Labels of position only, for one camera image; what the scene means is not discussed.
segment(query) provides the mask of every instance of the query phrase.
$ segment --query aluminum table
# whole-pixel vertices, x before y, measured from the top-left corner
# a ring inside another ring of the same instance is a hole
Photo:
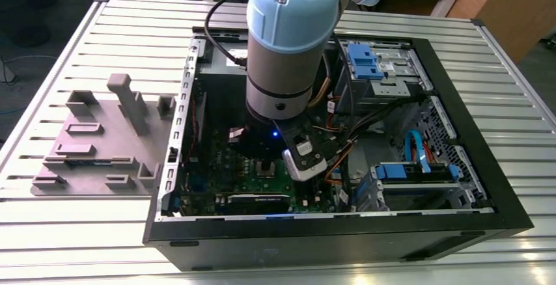
[[[69,116],[73,90],[117,99],[111,73],[130,74],[145,100],[177,94],[193,26],[212,3],[98,0],[0,150],[0,280],[113,278],[137,284],[555,284],[556,121],[487,28],[470,20],[345,13],[339,33],[427,38],[510,178],[535,228],[435,262],[180,273],[142,244],[149,197],[34,197],[31,179]],[[246,28],[228,4],[218,27]]]

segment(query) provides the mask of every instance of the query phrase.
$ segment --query blue cable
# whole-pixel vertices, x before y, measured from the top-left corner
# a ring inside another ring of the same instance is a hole
[[[426,173],[431,173],[431,167],[428,166],[427,162],[427,152],[424,148],[424,139],[422,138],[422,134],[416,130],[411,130],[407,133],[407,141],[404,145],[405,154],[407,154],[407,161],[411,161],[411,138],[416,139],[416,147],[417,147],[417,158],[422,162],[422,166],[424,168]]]
[[[18,113],[19,111],[23,111],[25,109],[27,109],[27,107],[23,107],[23,108],[21,108],[21,109],[15,109],[15,110],[13,110],[13,111],[0,111],[0,115]]]

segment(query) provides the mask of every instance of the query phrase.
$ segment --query black wire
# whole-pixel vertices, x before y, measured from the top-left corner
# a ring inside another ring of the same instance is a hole
[[[0,62],[2,62],[2,75],[5,78],[5,82],[7,84],[9,87],[15,86],[15,84],[18,83],[18,76],[14,76],[14,79],[11,81],[9,81],[9,76],[7,76],[7,64],[5,63],[5,58],[0,56]]]
[[[336,33],[332,33],[332,39],[337,43],[337,46],[340,48],[340,57],[344,61],[344,70],[341,73],[341,76],[345,76],[347,78],[347,85],[348,85],[348,91],[349,91],[349,121],[348,121],[348,129],[349,131],[353,128],[355,122],[356,122],[356,101],[355,101],[355,92],[352,88],[352,70],[349,68],[349,62],[348,62],[348,55],[347,51],[344,50],[344,46],[341,45],[339,36]]]
[[[220,0],[220,2],[213,6],[213,8],[209,11],[208,18],[205,19],[205,34],[208,35],[209,41],[213,43],[213,45],[220,49],[220,51],[226,55],[226,57],[241,67],[248,66],[248,59],[237,59],[234,55],[230,54],[230,52],[222,47],[222,45],[217,42],[216,38],[210,34],[209,24],[210,24],[210,18],[213,17],[213,14],[216,13],[217,9],[225,4],[229,0]]]
[[[355,125],[352,131],[349,132],[349,137],[353,137],[359,130],[367,129],[369,126],[376,124],[379,121],[381,121],[396,108],[400,106],[409,104],[409,103],[417,103],[424,101],[428,98],[426,94],[420,94],[417,96],[413,96],[411,98],[399,98],[396,101],[391,102],[385,107],[383,107],[379,111],[376,111],[372,114],[368,114]]]
[[[348,194],[348,203],[343,212],[351,212],[352,210],[352,181],[349,179],[349,155],[344,158],[340,164],[340,176],[341,176],[341,188]]]

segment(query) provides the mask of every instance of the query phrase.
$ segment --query green circuit board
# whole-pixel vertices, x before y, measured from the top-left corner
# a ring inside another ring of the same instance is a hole
[[[182,212],[188,215],[220,215],[220,206],[230,195],[288,195],[291,213],[319,213],[331,208],[331,188],[327,193],[301,197],[300,191],[309,184],[300,184],[288,174],[285,162],[276,159],[269,170],[262,161],[248,159],[228,147],[226,136],[216,131],[212,136],[210,162],[205,173],[186,177],[188,194],[182,198]]]

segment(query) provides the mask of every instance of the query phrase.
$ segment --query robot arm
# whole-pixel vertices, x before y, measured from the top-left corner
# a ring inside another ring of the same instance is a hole
[[[270,120],[303,113],[331,34],[351,1],[250,0],[248,105]]]

